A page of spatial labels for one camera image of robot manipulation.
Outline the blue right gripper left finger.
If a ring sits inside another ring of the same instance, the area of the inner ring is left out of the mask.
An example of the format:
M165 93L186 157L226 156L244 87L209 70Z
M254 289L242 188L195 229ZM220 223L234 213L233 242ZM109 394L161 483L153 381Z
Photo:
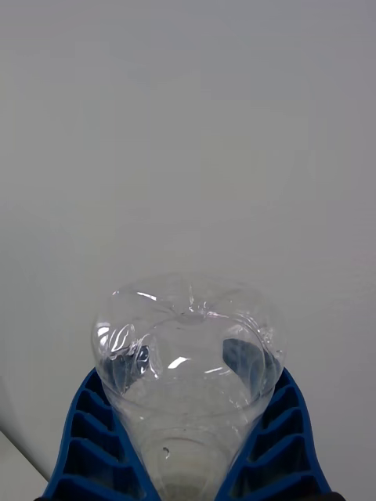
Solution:
M70 405L45 500L156 500L157 491L92 370Z

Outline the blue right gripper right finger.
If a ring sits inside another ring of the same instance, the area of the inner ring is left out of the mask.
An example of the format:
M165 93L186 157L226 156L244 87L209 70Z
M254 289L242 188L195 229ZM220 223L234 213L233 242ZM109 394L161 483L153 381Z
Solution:
M219 500L307 500L331 492L305 400L284 370L262 418L218 493Z

